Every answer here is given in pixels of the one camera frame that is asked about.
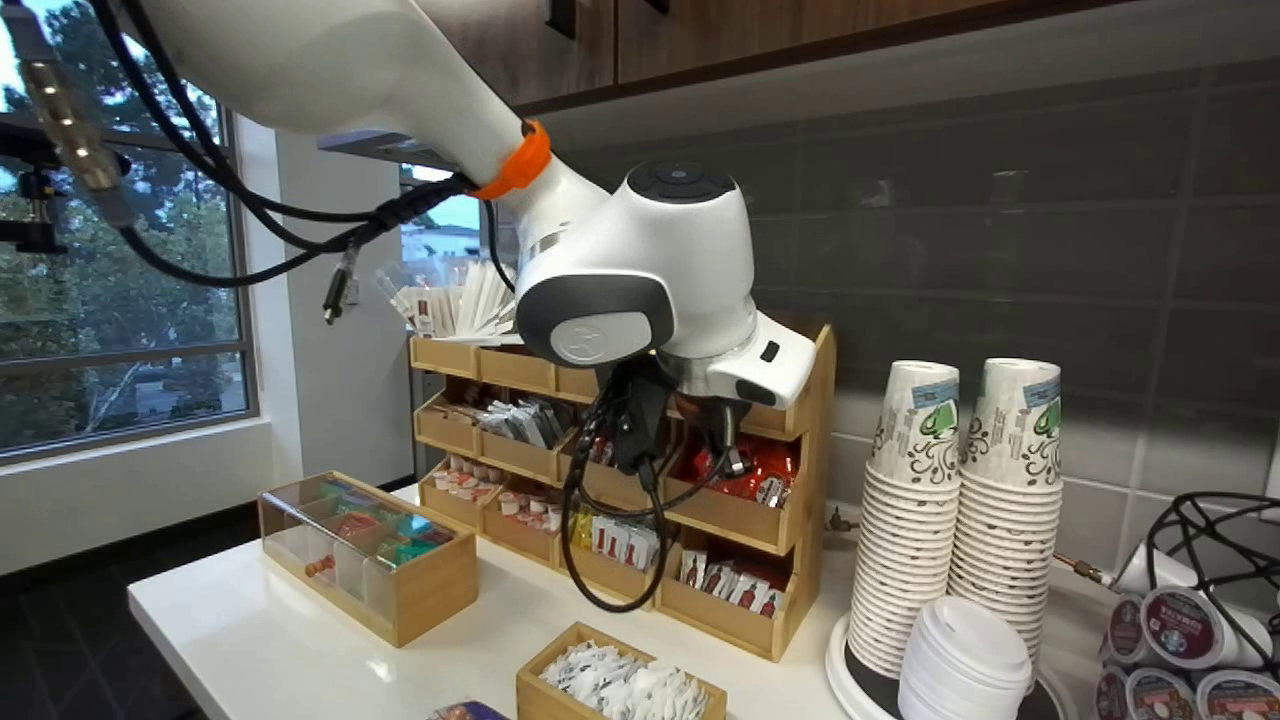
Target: wooden box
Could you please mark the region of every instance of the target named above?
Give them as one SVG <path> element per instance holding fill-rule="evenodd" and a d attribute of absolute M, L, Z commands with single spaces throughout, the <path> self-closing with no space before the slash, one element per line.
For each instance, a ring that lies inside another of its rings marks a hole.
<path fill-rule="evenodd" d="M 559 486 L 559 449 L 522 444 L 513 438 L 481 434 L 481 462 L 539 486 Z"/>
<path fill-rule="evenodd" d="M 462 454 L 462 455 L 481 454 L 475 407 L 457 404 L 449 390 L 412 413 L 412 438 L 419 444 Z"/>
<path fill-rule="evenodd" d="M 510 554 L 522 554 L 538 564 L 559 570 L 559 531 L 539 531 L 524 520 L 505 518 L 498 502 L 483 505 L 481 531 Z"/>
<path fill-rule="evenodd" d="M 634 570 L 634 564 L 619 564 L 619 560 L 612 560 L 612 558 L 601 558 L 601 554 L 594 554 L 594 550 L 573 550 L 573 564 L 576 564 L 576 571 L 579 571 L 579 580 L 595 593 L 595 598 L 610 598 L 610 601 L 635 601 L 645 587 L 647 587 L 647 580 L 651 580 L 651 570 L 647 571 L 639 571 L 639 570 Z"/>
<path fill-rule="evenodd" d="M 595 711 L 555 685 L 550 685 L 539 671 L 563 656 L 573 645 L 612 645 L 628 656 L 651 659 L 647 651 L 594 630 L 594 624 L 569 624 L 550 648 L 539 648 L 522 671 L 516 671 L 516 720 L 595 720 Z M 706 720 L 726 720 L 729 718 L 729 695 L 726 687 L 700 680 L 706 693 Z"/>
<path fill-rule="evenodd" d="M 475 360 L 475 344 L 442 344 L 442 341 L 428 341 L 428 338 L 412 338 L 408 341 L 408 370 L 417 371 L 442 371 L 442 378 L 475 378 L 481 360 Z"/>
<path fill-rule="evenodd" d="M 687 481 L 669 478 L 665 498 L 694 493 Z M 825 478 L 807 466 L 807 440 L 800 444 L 800 466 L 786 509 L 768 509 L 746 498 L 729 498 L 720 490 L 700 490 L 683 505 L 669 512 L 674 525 L 700 530 L 758 554 L 786 558 L 798 539 L 820 525 L 816 505 L 825 505 Z"/>
<path fill-rule="evenodd" d="M 569 467 L 573 467 L 573 455 L 563 454 L 559 455 L 559 486 L 563 486 Z M 619 509 L 619 512 L 647 512 L 647 498 L 645 498 L 639 481 L 623 478 L 610 466 L 587 466 L 585 493 L 610 509 Z"/>
<path fill-rule="evenodd" d="M 576 404 L 594 404 L 601 396 L 601 382 L 594 370 L 555 370 L 555 396 L 576 401 Z"/>
<path fill-rule="evenodd" d="M 516 349 L 483 349 L 475 360 L 481 385 L 522 390 L 538 396 L 555 396 L 555 365 L 516 353 Z"/>
<path fill-rule="evenodd" d="M 446 518 L 457 530 L 481 531 L 483 505 L 494 505 L 498 490 L 475 498 L 475 502 L 465 502 L 465 498 L 442 493 L 432 471 L 428 471 L 428 478 L 417 481 L 417 498 L 432 518 Z"/>
<path fill-rule="evenodd" d="M 397 648 L 481 593 L 472 531 L 342 471 L 265 493 L 260 543 L 276 570 Z"/>
<path fill-rule="evenodd" d="M 747 609 L 717 601 L 713 593 L 681 583 L 676 570 L 681 570 L 681 550 L 669 560 L 665 583 L 658 593 L 658 609 L 665 617 L 676 617 L 681 624 L 694 624 L 694 630 L 720 635 L 726 645 L 735 645 L 735 648 L 758 651 L 763 659 L 786 656 L 786 648 L 791 645 L 791 635 L 813 603 L 813 593 L 816 593 L 816 587 L 800 583 L 800 575 L 789 575 L 789 587 L 777 601 L 777 611 L 758 617 Z"/>

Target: stacked paper cups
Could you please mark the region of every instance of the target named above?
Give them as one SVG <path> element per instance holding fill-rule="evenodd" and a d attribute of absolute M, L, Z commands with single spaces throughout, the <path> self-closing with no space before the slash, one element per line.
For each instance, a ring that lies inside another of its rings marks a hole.
<path fill-rule="evenodd" d="M 1062 370 L 991 357 L 962 462 L 952 598 L 1009 620 L 1038 664 L 1062 530 Z"/>
<path fill-rule="evenodd" d="M 962 512 L 955 396 L 952 365 L 898 360 L 890 371 L 846 645 L 892 680 L 917 611 L 948 593 Z"/>

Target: paper cup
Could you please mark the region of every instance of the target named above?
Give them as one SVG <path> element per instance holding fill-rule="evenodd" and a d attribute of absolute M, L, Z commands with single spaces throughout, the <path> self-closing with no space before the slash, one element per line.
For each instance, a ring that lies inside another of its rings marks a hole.
<path fill-rule="evenodd" d="M 1062 370 L 1046 360 L 991 357 L 983 396 L 963 438 L 963 467 L 1001 486 L 1062 486 Z"/>
<path fill-rule="evenodd" d="M 892 360 L 872 467 L 908 486 L 952 486 L 955 478 L 962 370 Z"/>

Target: tree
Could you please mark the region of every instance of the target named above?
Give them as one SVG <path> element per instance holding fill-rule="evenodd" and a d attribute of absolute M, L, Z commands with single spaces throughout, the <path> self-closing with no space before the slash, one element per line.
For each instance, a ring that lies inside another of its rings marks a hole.
<path fill-rule="evenodd" d="M 191 174 L 183 155 L 155 149 L 159 129 L 130 94 L 94 7 L 84 0 L 53 7 L 43 30 L 71 85 L 118 134 L 112 149 L 130 161 L 130 184 L 153 247 L 195 271 L 230 271 L 225 194 Z M 6 90 L 6 100 L 16 115 L 28 112 L 21 90 Z M 216 120 L 209 96 L 195 96 L 195 108 L 204 120 Z M 153 271 L 130 254 L 118 229 L 100 225 L 76 195 L 61 201 L 56 216 L 56 238 L 71 247 L 68 258 L 0 258 L 0 357 L 148 353 L 237 338 L 237 296 Z M 183 396 L 209 396 L 209 385 L 216 385 L 211 360 L 204 360 L 204 370 L 191 360 L 166 365 L 166 378 L 183 385 Z M 112 401 L 125 371 L 130 370 L 118 365 L 95 371 L 64 370 L 0 378 L 0 454 L 84 434 L 106 401 Z"/>

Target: window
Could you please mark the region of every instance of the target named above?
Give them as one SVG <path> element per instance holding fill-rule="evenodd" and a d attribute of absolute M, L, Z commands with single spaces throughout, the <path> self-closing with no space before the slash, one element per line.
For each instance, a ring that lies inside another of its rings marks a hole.
<path fill-rule="evenodd" d="M 84 0 L 37 0 L 84 96 L 130 161 L 143 239 L 195 271 L 237 271 L 230 195 L 188 168 L 112 67 Z M 257 413 L 244 294 L 195 288 L 140 264 L 95 220 L 32 134 L 25 90 L 0 37 L 0 462 L 153 438 Z M 21 189 L 43 174 L 56 201 Z M 43 220 L 64 254 L 25 254 Z"/>
<path fill-rule="evenodd" d="M 412 164 L 400 168 L 400 184 L 442 180 L 449 174 Z M 412 225 L 400 225 L 400 286 L 452 286 L 462 261 L 483 258 L 483 220 L 481 201 L 449 195 Z"/>

